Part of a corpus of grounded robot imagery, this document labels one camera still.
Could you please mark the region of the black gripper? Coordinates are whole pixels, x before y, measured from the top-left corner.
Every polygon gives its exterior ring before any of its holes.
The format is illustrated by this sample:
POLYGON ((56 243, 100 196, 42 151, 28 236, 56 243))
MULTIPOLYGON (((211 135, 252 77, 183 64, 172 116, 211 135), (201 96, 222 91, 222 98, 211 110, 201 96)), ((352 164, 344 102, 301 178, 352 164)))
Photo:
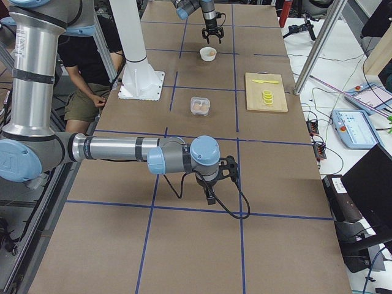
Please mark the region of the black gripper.
POLYGON ((216 198, 214 196, 214 185, 217 183, 216 179, 212 180, 206 180, 203 175, 196 173, 195 174, 195 179, 197 183, 203 188, 204 193, 206 195, 206 201, 208 205, 215 205, 216 204, 216 198))
POLYGON ((202 37, 206 40, 206 43, 209 44, 209 37, 216 36, 219 39, 219 44, 222 43, 222 39, 224 38, 224 29, 217 24, 216 19, 205 20, 206 28, 202 29, 202 37))

